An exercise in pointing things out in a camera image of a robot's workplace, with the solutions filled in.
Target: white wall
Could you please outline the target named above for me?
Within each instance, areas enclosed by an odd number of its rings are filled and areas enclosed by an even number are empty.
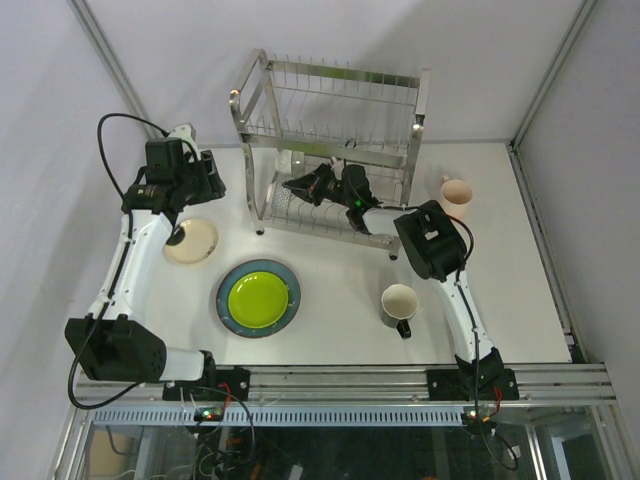
[[[190,119],[216,144],[238,143],[229,92],[252,48],[405,75],[431,68],[426,139],[510,138],[580,3],[89,0],[149,113]],[[336,117],[334,135],[357,125]]]
[[[125,107],[63,1],[5,2],[0,45],[0,478],[41,479],[69,409],[64,326],[86,313],[119,229],[95,126]],[[106,148],[130,181],[142,135],[115,122]]]
[[[523,161],[585,346],[640,451],[640,2],[600,2]]]

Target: beige plate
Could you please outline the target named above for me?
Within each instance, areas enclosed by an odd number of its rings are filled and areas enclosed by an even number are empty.
[[[180,225],[184,228],[185,238],[178,245],[165,245],[167,258],[181,265],[193,265],[213,253],[218,244],[218,230],[211,220],[190,218]]]

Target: glass panel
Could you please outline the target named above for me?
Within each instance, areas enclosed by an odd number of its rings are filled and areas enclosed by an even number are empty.
[[[77,480],[520,480],[537,478],[536,457],[548,479],[607,478],[584,409],[503,408],[494,420],[515,472],[469,427],[257,427],[245,463],[248,427],[94,425]],[[503,442],[485,439],[514,464]]]

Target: black cable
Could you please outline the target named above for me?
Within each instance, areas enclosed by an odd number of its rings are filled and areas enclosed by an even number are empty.
[[[496,463],[498,463],[498,465],[500,465],[502,468],[504,468],[506,470],[510,470],[512,472],[515,472],[519,467],[519,462],[518,462],[518,457],[516,457],[511,445],[509,445],[509,443],[503,437],[501,437],[498,434],[494,433],[494,436],[497,437],[498,440],[500,440],[507,447],[507,450],[511,454],[511,458],[513,458],[513,465],[507,465],[502,460],[500,460],[498,457],[496,457],[496,455],[493,453],[493,450],[491,450],[491,447],[489,447],[489,443],[487,442],[487,438],[484,435],[484,431],[482,430],[483,426],[482,426],[482,418],[480,417],[480,406],[479,406],[479,396],[480,396],[480,338],[478,336],[478,327],[477,327],[477,324],[476,324],[476,320],[475,320],[475,318],[473,316],[473,313],[471,311],[471,306],[469,305],[467,297],[464,294],[464,289],[462,288],[462,285],[460,284],[460,273],[462,272],[462,270],[464,270],[464,265],[461,266],[458,269],[457,273],[456,273],[456,285],[458,286],[458,291],[460,292],[460,295],[462,296],[462,301],[464,302],[464,305],[465,305],[465,307],[467,309],[467,312],[469,313],[469,318],[471,320],[471,326],[473,327],[473,337],[474,337],[474,342],[475,342],[475,356],[476,356],[476,374],[475,374],[473,405],[474,405],[475,414],[476,414],[475,415],[476,422],[478,423],[478,430],[480,432],[480,436],[482,437],[482,441],[484,443],[484,446],[486,447],[487,451],[489,452],[489,455],[491,455],[491,458],[493,458],[496,461]]]
[[[142,181],[142,177],[144,177],[146,175],[146,173],[147,173],[147,166],[144,165],[144,166],[140,167],[138,169],[138,173],[137,173],[136,178],[133,181],[133,183],[136,184],[136,185],[138,183],[140,183]]]
[[[197,162],[198,160],[202,160],[201,158],[198,159],[198,154],[196,153],[196,149],[193,148],[193,145],[191,145],[189,142],[187,142],[184,138],[181,138],[180,141],[182,143],[184,143],[189,148],[189,150],[191,151],[191,155],[193,156],[193,161],[194,162]]]
[[[111,431],[111,427],[109,425],[106,425],[105,429],[107,430],[107,435],[109,436],[109,445],[111,445],[111,450],[113,451],[113,453],[115,453],[116,455],[120,455],[122,457],[134,457],[138,453],[140,453],[140,443],[142,443],[142,436],[144,435],[144,427],[142,427],[142,431],[140,433],[140,439],[138,441],[138,449],[135,452],[121,452],[120,450],[118,450],[118,448],[116,447],[116,443],[113,441],[113,432]]]
[[[369,202],[367,202],[364,198],[362,198],[360,196],[360,194],[358,193],[358,191],[355,189],[355,187],[353,186],[353,184],[351,183],[351,179],[349,178],[349,176],[347,175],[347,181],[349,182],[349,186],[351,187],[351,190],[353,191],[353,193],[356,194],[356,196],[360,199],[361,202],[363,202],[366,206],[368,206],[369,208],[377,208],[380,210],[394,210],[394,211],[406,211],[406,210],[421,210],[427,213],[435,213],[438,215],[443,215],[449,218],[449,220],[456,222],[458,225],[460,225],[464,231],[466,232],[466,234],[469,237],[469,246],[467,248],[467,253],[464,256],[464,260],[462,262],[462,264],[460,265],[460,267],[458,268],[458,271],[456,272],[456,285],[458,287],[458,291],[460,292],[460,295],[462,296],[462,300],[465,304],[465,307],[467,308],[467,312],[469,313],[469,318],[471,320],[471,325],[473,327],[473,336],[474,336],[474,341],[475,341],[475,357],[476,357],[476,372],[475,372],[475,388],[474,388],[474,395],[473,395],[473,401],[474,401],[474,408],[475,408],[475,412],[476,412],[476,419],[478,421],[478,426],[480,428],[480,436],[482,437],[482,441],[484,442],[485,446],[487,447],[487,451],[489,452],[489,454],[491,455],[491,457],[503,468],[506,468],[507,470],[511,470],[511,471],[515,471],[518,469],[518,458],[515,456],[513,449],[511,448],[511,445],[509,445],[509,443],[502,437],[499,437],[499,440],[505,444],[505,446],[507,447],[507,450],[511,453],[512,458],[514,460],[514,465],[510,466],[510,465],[506,465],[505,463],[503,463],[502,461],[500,461],[495,454],[493,453],[493,451],[491,450],[491,448],[489,447],[489,444],[487,443],[487,439],[484,436],[484,433],[482,432],[482,421],[480,419],[480,412],[479,412],[479,390],[480,390],[480,338],[478,336],[478,327],[476,324],[476,320],[473,316],[473,313],[471,311],[471,307],[469,306],[469,302],[467,301],[467,297],[464,294],[464,290],[462,288],[462,286],[460,285],[460,274],[461,272],[465,269],[467,261],[469,260],[469,257],[471,257],[471,253],[473,252],[473,248],[475,246],[475,239],[473,237],[473,233],[471,232],[471,229],[462,221],[457,219],[456,217],[453,217],[451,215],[449,215],[446,212],[440,211],[440,210],[436,210],[436,209],[431,209],[431,208],[427,208],[424,206],[410,206],[410,207],[397,207],[397,206],[385,206],[382,204],[378,204],[378,205],[374,205],[371,204]]]
[[[228,395],[230,396],[233,400],[235,400],[236,402],[238,402],[240,404],[240,406],[244,409],[245,413],[247,414],[247,418],[249,419],[249,425],[251,427],[251,450],[249,451],[249,455],[247,456],[246,459],[239,461],[239,462],[234,462],[235,465],[247,465],[249,463],[251,463],[253,461],[253,458],[255,457],[256,454],[256,428],[255,425],[253,424],[253,416],[251,415],[251,412],[249,411],[249,408],[247,407],[247,405],[240,400],[238,397],[236,397],[235,395],[227,392],[226,390],[221,390],[219,388],[212,388],[212,387],[200,387],[197,385],[194,386],[190,386],[189,388],[197,388],[199,390],[207,390],[207,391],[211,391],[211,392],[217,392],[217,393],[222,393],[224,395]],[[231,452],[227,452],[224,450],[218,450],[218,453],[221,453],[223,455],[229,455]]]
[[[104,145],[102,143],[102,126],[104,125],[104,122],[106,122],[108,119],[113,117],[130,118],[132,120],[136,120],[138,122],[144,123],[160,131],[160,133],[162,133],[164,137],[169,136],[169,132],[167,132],[164,128],[159,127],[155,123],[145,120],[144,118],[136,117],[135,115],[129,115],[128,113],[107,113],[106,115],[103,115],[103,117],[98,122],[98,128],[96,133],[98,136],[98,150],[100,151],[100,159],[102,160],[102,165],[104,166],[104,169],[107,172],[107,175],[109,176],[109,180],[111,180],[113,187],[116,189],[116,191],[118,192],[118,195],[122,199],[122,204],[126,206],[127,202],[125,201],[124,193],[122,192],[120,185],[118,185],[118,181],[116,180],[116,177],[113,175],[113,172],[111,171],[109,162],[107,162],[107,156],[104,153]]]
[[[107,157],[105,155],[104,152],[104,145],[102,142],[102,127],[104,125],[104,122],[106,120],[108,120],[109,118],[112,117],[122,117],[122,118],[130,118],[132,120],[136,120],[138,122],[142,122],[146,125],[149,125],[157,130],[159,130],[163,136],[168,136],[169,132],[167,132],[164,128],[159,127],[158,125],[156,125],[155,123],[152,123],[148,120],[145,120],[144,118],[140,118],[140,117],[136,117],[135,115],[129,115],[128,113],[107,113],[106,115],[103,115],[102,118],[100,119],[100,121],[98,122],[98,128],[97,128],[97,137],[98,137],[98,149],[100,150],[100,159],[102,160],[102,165],[104,166],[105,171],[107,172],[107,175],[109,176],[109,179],[111,180],[111,183],[113,184],[113,187],[116,189],[116,191],[118,192],[118,195],[120,196],[120,198],[122,199],[122,205],[125,209],[125,213],[129,218],[129,225],[128,225],[128,229],[127,229],[127,238],[129,240],[131,240],[131,238],[133,237],[133,217],[131,215],[131,212],[129,211],[129,207],[127,205],[126,199],[124,197],[124,193],[122,192],[122,189],[120,188],[120,186],[118,185],[117,180],[115,179],[113,172],[111,171],[111,167],[109,166],[109,162],[107,161]],[[129,385],[128,387],[126,387],[124,390],[122,390],[121,392],[115,394],[113,397],[108,398],[107,400],[100,402],[100,403],[96,403],[96,404],[92,404],[92,405],[86,405],[83,403],[80,403],[78,401],[78,399],[75,396],[75,393],[73,391],[73,380],[75,378],[75,374],[76,374],[76,370],[78,369],[78,364],[80,363],[80,356],[82,355],[82,353],[84,352],[84,349],[87,348],[87,345],[89,344],[89,340],[91,339],[91,337],[93,336],[93,334],[95,333],[96,329],[98,328],[98,325],[100,324],[100,321],[103,319],[107,309],[109,308],[109,304],[111,302],[111,298],[113,297],[115,290],[116,290],[116,286],[118,285],[118,280],[120,279],[120,275],[122,273],[122,269],[124,268],[124,264],[125,261],[127,259],[127,254],[129,253],[129,248],[130,248],[131,242],[127,242],[124,245],[124,248],[122,250],[122,256],[120,257],[120,262],[118,263],[118,267],[116,268],[116,272],[113,276],[113,280],[111,282],[111,286],[109,287],[109,291],[107,293],[107,301],[104,303],[104,305],[102,306],[102,309],[100,310],[100,312],[98,313],[98,316],[96,318],[96,320],[93,322],[93,325],[91,326],[91,328],[89,329],[89,331],[87,332],[87,335],[85,336],[82,345],[80,346],[80,348],[78,349],[78,353],[76,353],[76,356],[73,359],[73,362],[71,362],[71,368],[69,369],[69,377],[67,378],[67,396],[69,397],[69,401],[71,402],[71,404],[80,409],[80,410],[95,410],[98,408],[102,408],[106,405],[109,405],[110,403],[115,402],[116,400],[118,400],[119,398],[123,397],[124,395],[126,395],[127,393],[129,393],[131,390],[133,390],[135,387],[137,387],[138,385],[140,385],[142,382],[137,382],[137,383],[133,383],[131,385]]]

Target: stainless steel dish rack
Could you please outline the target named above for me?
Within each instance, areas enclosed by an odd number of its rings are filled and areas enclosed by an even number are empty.
[[[428,86],[429,70],[409,77],[324,60],[269,58],[264,50],[254,50],[229,103],[242,140],[247,204],[256,232],[264,233],[265,226],[304,232],[385,248],[396,258],[397,237],[355,232],[341,205],[325,201],[314,207],[293,195],[281,196],[277,206],[266,198],[259,204],[251,147],[303,152],[306,173],[331,157],[363,165],[374,196],[389,205],[407,204]],[[290,178],[276,171],[273,182]]]

